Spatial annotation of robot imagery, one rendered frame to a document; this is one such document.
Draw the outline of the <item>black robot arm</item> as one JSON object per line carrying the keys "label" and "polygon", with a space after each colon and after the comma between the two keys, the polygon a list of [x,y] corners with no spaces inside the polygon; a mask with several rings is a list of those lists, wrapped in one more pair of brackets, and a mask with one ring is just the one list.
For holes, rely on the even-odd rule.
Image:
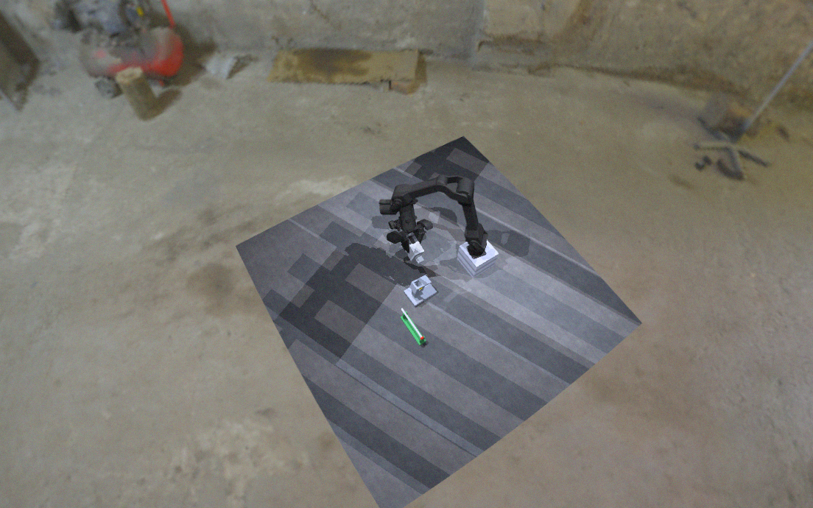
{"label": "black robot arm", "polygon": [[[458,183],[456,193],[447,187],[446,184],[448,183]],[[397,215],[397,212],[399,212],[400,216],[411,216],[415,213],[414,204],[418,202],[416,197],[442,192],[462,206],[466,221],[464,237],[469,243],[467,249],[472,259],[479,258],[484,256],[484,253],[487,255],[485,248],[487,247],[489,233],[484,230],[477,219],[474,205],[474,185],[474,181],[469,177],[446,176],[444,174],[411,186],[408,184],[398,185],[395,186],[391,199],[379,200],[380,214]]]}

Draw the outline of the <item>green pin cradle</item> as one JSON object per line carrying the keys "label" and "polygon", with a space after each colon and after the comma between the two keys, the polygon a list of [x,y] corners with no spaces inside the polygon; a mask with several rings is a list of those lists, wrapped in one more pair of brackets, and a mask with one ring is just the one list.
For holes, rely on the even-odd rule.
{"label": "green pin cradle", "polygon": [[425,339],[423,339],[423,340],[420,339],[420,336],[418,335],[418,333],[416,333],[416,330],[413,328],[413,325],[408,321],[408,319],[407,319],[407,317],[405,316],[404,313],[403,313],[403,316],[400,317],[400,319],[402,319],[403,322],[405,322],[405,325],[407,326],[408,331],[410,331],[410,333],[413,335],[414,339],[416,340],[416,342],[418,342],[419,345],[426,342]]}

